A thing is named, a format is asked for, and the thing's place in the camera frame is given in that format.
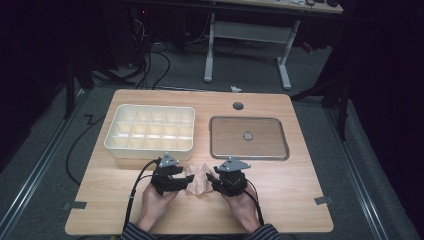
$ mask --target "stainless steel tray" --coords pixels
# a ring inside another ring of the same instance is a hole
[[[289,148],[276,118],[215,116],[209,123],[210,153],[218,159],[286,160]]]

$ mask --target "dark sleeve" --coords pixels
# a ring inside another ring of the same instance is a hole
[[[265,224],[254,233],[243,238],[244,240],[281,240],[277,229],[272,224]]]
[[[156,240],[156,237],[138,228],[133,223],[128,223],[121,235],[122,240]]]

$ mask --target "table leg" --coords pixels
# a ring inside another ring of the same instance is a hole
[[[208,56],[206,57],[206,66],[205,66],[205,82],[212,82],[212,72],[213,72],[213,42],[215,36],[215,13],[211,13],[211,24],[209,30],[209,49]]]
[[[66,113],[63,117],[68,119],[75,108],[75,87],[72,60],[66,65]]]
[[[290,79],[287,74],[286,61],[290,53],[290,49],[293,45],[294,38],[296,37],[297,29],[299,28],[300,21],[296,20],[293,27],[290,30],[289,39],[286,43],[283,56],[277,58],[278,69],[280,70],[281,81],[283,82],[283,88],[285,90],[291,89]]]

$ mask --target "wooden table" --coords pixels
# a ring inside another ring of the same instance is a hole
[[[233,109],[242,102],[243,110]],[[209,153],[209,120],[212,116],[273,117],[282,122],[290,158],[286,161],[249,160],[246,178],[258,190],[265,222],[279,232],[329,232],[333,223],[323,196],[290,98],[282,94],[180,92],[159,90],[118,90],[111,102],[93,154],[75,201],[86,202],[85,209],[72,209],[66,232],[71,235],[114,235],[122,232],[128,196],[137,175],[151,159],[116,159],[104,147],[112,118],[121,104],[189,106],[195,109],[192,157],[180,166],[203,165],[211,168],[223,160]],[[137,188],[131,221],[141,211],[141,194],[150,179]],[[227,203],[217,192],[193,195],[181,191],[166,215],[153,228],[160,234],[243,233]]]

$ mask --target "dark floor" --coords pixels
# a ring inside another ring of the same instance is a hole
[[[203,45],[192,46],[184,51],[164,45],[155,48],[154,51],[165,49],[161,53],[170,60],[169,72],[158,84],[158,89],[228,92],[231,91],[231,86],[236,86],[242,92],[288,95],[312,87],[331,53],[331,48],[316,50],[310,54],[300,48],[293,48],[287,61],[292,89],[285,91],[275,60],[260,56],[250,57],[246,53],[252,51],[251,48],[237,49],[231,54],[216,54],[212,83],[203,82],[206,60]],[[152,86],[167,69],[167,61],[163,56],[152,53],[151,59],[148,86]],[[127,71],[130,70],[121,70],[119,74]],[[65,113],[65,91],[62,90],[57,95],[0,175],[0,216],[4,216],[0,236],[5,239],[78,238],[69,236],[64,231],[69,211],[63,210],[63,206],[72,202],[78,191],[77,185],[66,172],[66,160],[72,149],[68,159],[69,169],[75,178],[81,179],[101,123],[82,135],[74,148],[72,146],[89,127],[86,115],[93,115],[93,119],[103,116],[114,91],[119,88],[124,87],[96,81],[92,91],[84,92],[78,97],[80,103],[72,121],[65,122],[62,121]],[[347,141],[342,142],[333,123],[337,110],[323,109],[319,100],[319,97],[310,97],[293,104],[324,195],[331,196],[334,200],[328,206],[334,230],[323,234],[296,233],[295,237],[419,239],[381,170],[356,117],[354,106],[351,103],[349,105]],[[61,136],[55,135],[60,126],[66,124],[69,125],[67,130]],[[283,239],[292,238],[291,235],[283,235]],[[110,239],[110,236],[93,239]]]

